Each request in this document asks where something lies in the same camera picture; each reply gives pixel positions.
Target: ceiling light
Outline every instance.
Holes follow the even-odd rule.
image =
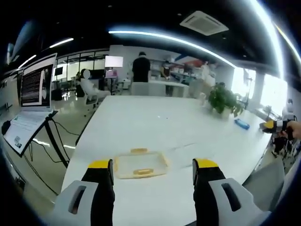
[[[18,69],[20,69],[21,67],[23,67],[25,64],[27,64],[27,62],[29,62],[30,60],[34,59],[37,55],[33,55],[32,57],[30,57],[28,60],[25,60],[25,62],[23,64],[21,64],[20,66],[18,66]]]
[[[286,36],[286,34],[284,34],[283,31],[276,24],[275,24],[275,26],[278,29],[279,33],[282,35],[282,37],[285,39],[285,41],[287,42],[287,44],[289,45],[289,47],[291,48],[293,53],[295,54],[297,60],[299,61],[299,64],[301,64],[300,55],[299,55],[297,49],[295,48],[295,46],[293,45],[293,43],[289,40],[289,38]]]
[[[218,55],[214,52],[211,52],[210,50],[208,50],[204,47],[201,47],[196,44],[193,44],[193,43],[181,40],[181,39],[177,39],[177,38],[174,38],[171,36],[167,36],[167,35],[163,35],[163,34],[156,34],[156,33],[149,33],[149,32],[135,32],[135,31],[109,31],[109,33],[110,34],[141,34],[141,35],[149,35],[149,36],[154,36],[154,37],[158,37],[158,38],[173,40],[173,41],[180,42],[182,44],[186,44],[188,46],[192,46],[194,48],[200,49],[200,50],[222,60],[223,62],[229,64],[230,66],[236,68],[236,66],[233,63],[231,63],[230,61],[226,60],[225,58],[221,57],[220,55]]]
[[[279,42],[279,38],[277,36],[275,27],[271,21],[270,16],[268,13],[264,10],[263,6],[259,4],[256,0],[250,0],[249,3],[254,9],[254,12],[257,14],[257,16],[261,19],[263,25],[265,26],[268,35],[270,37],[271,43],[273,45],[276,61],[278,64],[278,70],[279,70],[279,76],[281,79],[284,78],[284,61],[283,61],[283,55],[282,50]]]
[[[55,46],[58,46],[58,45],[61,45],[63,43],[66,43],[66,42],[69,42],[69,41],[73,41],[73,40],[74,40],[74,38],[66,39],[66,40],[60,41],[60,42],[58,42],[58,43],[56,43],[56,44],[54,44],[52,46],[49,46],[49,48],[53,48]]]

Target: shelf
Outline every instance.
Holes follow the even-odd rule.
[[[171,74],[175,74],[175,75],[182,75],[182,76],[186,76],[186,77],[192,77],[195,78],[195,75],[191,75],[191,74],[183,74],[183,73],[178,73],[178,72],[170,72]]]
[[[154,60],[154,59],[149,59],[150,61],[158,61],[158,62],[163,62],[165,63],[165,60]],[[184,66],[183,64],[178,64],[178,63],[173,63],[173,62],[169,62],[169,64],[171,65],[178,65],[178,66]]]

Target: white chair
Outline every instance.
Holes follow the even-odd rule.
[[[166,97],[165,84],[148,83],[148,85],[149,85],[149,96]]]
[[[80,83],[81,88],[83,89],[85,96],[84,96],[84,105],[88,106],[87,107],[87,111],[90,111],[90,107],[92,106],[92,111],[90,111],[90,113],[93,113],[94,109],[96,109],[96,105],[98,104],[98,95],[89,95],[86,91],[85,91],[85,86],[82,85],[82,83]]]
[[[132,96],[148,96],[149,95],[148,82],[132,82],[131,95]]]

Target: white tabletop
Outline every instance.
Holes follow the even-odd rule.
[[[179,82],[174,82],[174,81],[160,81],[160,80],[149,80],[149,83],[156,83],[156,84],[164,84],[166,86],[178,86],[178,87],[184,87],[188,88],[188,85],[179,83]]]
[[[196,220],[192,159],[208,158],[225,177],[243,183],[264,153],[270,135],[258,130],[262,119],[245,111],[219,119],[195,99],[108,96],[82,134],[65,174],[62,190],[81,180],[89,163],[146,147],[163,152],[170,162],[166,175],[144,179],[115,178],[115,226],[183,226]]]

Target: monitor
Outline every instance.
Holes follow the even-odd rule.
[[[104,67],[122,67],[123,56],[105,56]]]
[[[104,69],[90,70],[90,79],[102,79],[104,78]]]
[[[55,75],[63,74],[63,67],[57,67],[55,69]]]

